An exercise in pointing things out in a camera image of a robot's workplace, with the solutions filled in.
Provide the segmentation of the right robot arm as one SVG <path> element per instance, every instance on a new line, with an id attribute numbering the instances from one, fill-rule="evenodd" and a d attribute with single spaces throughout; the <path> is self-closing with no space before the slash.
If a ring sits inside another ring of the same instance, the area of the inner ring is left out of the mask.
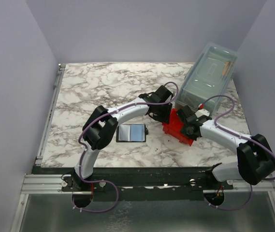
<path id="1" fill-rule="evenodd" d="M 208 171 L 205 184 L 210 189 L 217 189 L 227 180 L 244 180 L 257 185 L 275 171 L 275 158 L 266 138 L 235 132 L 217 123 L 211 117 L 196 114 L 177 113 L 184 123 L 180 132 L 190 139 L 199 137 L 212 140 L 232 151 L 237 156 L 236 162 L 216 164 Z"/>

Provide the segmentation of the red plastic bin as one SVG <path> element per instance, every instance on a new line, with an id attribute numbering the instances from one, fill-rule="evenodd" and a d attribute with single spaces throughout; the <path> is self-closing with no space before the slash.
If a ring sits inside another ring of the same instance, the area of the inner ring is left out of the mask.
<path id="1" fill-rule="evenodd" d="M 165 134 L 169 134 L 172 137 L 176 138 L 180 143 L 191 146 L 193 144 L 193 139 L 187 138 L 183 135 L 180 130 L 184 126 L 184 123 L 181 122 L 178 115 L 176 114 L 176 109 L 172 109 L 170 113 L 169 123 L 162 123 L 163 131 Z"/>

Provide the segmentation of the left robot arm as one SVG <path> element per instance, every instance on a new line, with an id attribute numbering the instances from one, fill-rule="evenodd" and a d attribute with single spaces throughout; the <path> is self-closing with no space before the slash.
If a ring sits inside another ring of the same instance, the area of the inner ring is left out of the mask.
<path id="1" fill-rule="evenodd" d="M 82 128 L 78 143 L 84 146 L 84 151 L 74 168 L 73 185 L 84 191 L 89 187 L 89 177 L 99 152 L 107 147 L 121 124 L 139 116 L 149 115 L 160 123 L 168 123 L 172 109 L 173 93 L 158 91 L 141 94 L 138 98 L 122 106 L 105 108 L 102 105 L 95 108 Z"/>

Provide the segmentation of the black leather card holder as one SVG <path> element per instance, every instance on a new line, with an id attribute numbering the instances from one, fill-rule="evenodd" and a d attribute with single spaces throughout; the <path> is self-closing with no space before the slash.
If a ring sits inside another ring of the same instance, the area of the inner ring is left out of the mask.
<path id="1" fill-rule="evenodd" d="M 122 124 L 116 130 L 117 143 L 144 143 L 148 135 L 145 124 Z"/>

